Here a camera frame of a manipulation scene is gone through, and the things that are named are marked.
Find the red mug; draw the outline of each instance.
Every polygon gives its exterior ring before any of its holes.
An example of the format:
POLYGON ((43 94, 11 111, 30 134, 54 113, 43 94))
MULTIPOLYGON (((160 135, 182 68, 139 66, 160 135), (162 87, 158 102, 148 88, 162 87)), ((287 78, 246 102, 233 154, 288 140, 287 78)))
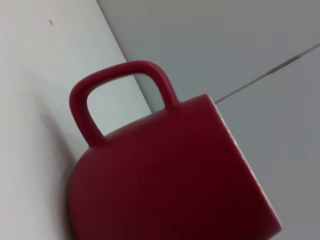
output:
POLYGON ((89 148, 68 188, 77 240, 267 240, 281 224, 208 95, 179 102, 147 61, 98 71, 70 94, 89 148), (103 136, 87 98, 133 74, 151 77, 164 109, 103 136))

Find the mug handle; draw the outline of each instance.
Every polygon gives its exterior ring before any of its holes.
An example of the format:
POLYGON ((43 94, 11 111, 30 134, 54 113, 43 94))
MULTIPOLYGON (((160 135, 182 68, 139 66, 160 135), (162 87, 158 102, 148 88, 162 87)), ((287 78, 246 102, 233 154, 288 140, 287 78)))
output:
POLYGON ((166 73, 152 62, 131 61, 97 71, 79 81, 69 97, 71 113, 89 147, 98 146, 105 141, 104 135, 89 113, 87 105, 89 94, 102 84, 133 74, 145 74, 153 79, 163 98, 164 108, 168 111, 172 111, 179 104, 166 73))

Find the mug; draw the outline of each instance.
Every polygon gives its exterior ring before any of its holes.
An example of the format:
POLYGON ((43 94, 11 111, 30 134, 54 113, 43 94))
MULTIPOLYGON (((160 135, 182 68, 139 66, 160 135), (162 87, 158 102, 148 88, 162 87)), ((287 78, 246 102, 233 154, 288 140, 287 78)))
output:
POLYGON ((281 230, 208 95, 180 102, 160 67, 133 61, 87 76, 69 103, 89 145, 68 187, 75 239, 267 240, 281 230), (165 107, 103 136, 87 98, 133 74, 154 80, 165 107))

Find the gray wall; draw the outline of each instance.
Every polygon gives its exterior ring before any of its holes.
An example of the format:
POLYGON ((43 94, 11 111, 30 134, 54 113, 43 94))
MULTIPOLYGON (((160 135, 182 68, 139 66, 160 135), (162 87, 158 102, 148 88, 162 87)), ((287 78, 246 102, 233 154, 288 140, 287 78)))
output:
MULTIPOLYGON (((98 0, 127 61, 168 74, 181 101, 214 101, 320 43, 318 0, 98 0)), ((154 84, 137 82, 152 111, 154 84)))
POLYGON ((320 49, 217 104, 283 232, 320 239, 320 49))

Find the white wall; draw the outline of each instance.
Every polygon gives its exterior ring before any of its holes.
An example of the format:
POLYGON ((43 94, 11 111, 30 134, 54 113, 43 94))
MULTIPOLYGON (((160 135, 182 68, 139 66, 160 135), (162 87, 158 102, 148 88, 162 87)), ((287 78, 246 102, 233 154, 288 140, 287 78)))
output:
MULTIPOLYGON (((0 1, 0 239, 69 239, 65 186, 87 148, 69 93, 124 61, 94 0, 0 1)), ((133 77, 95 90, 89 109, 104 134, 150 113, 133 77)))
MULTIPOLYGON (((181 101, 214 101, 320 43, 319 0, 97 0, 128 61, 168 74, 181 101)), ((162 100, 137 78, 152 111, 162 100)))
POLYGON ((277 212, 279 240, 320 239, 320 49, 217 107, 277 212))

